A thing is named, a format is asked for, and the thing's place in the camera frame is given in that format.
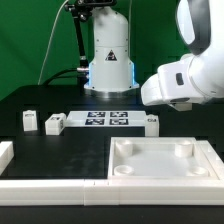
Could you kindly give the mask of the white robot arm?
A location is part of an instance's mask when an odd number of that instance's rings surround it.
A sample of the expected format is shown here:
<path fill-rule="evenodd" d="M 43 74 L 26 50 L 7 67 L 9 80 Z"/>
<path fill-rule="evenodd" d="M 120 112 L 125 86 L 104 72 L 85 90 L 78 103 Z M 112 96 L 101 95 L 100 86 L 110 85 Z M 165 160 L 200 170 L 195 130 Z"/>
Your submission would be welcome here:
<path fill-rule="evenodd" d="M 224 0 L 180 0 L 176 23 L 189 52 L 140 85 L 127 53 L 127 20 L 109 6 L 94 9 L 95 55 L 84 89 L 110 97 L 139 88 L 144 105 L 178 110 L 224 98 Z"/>

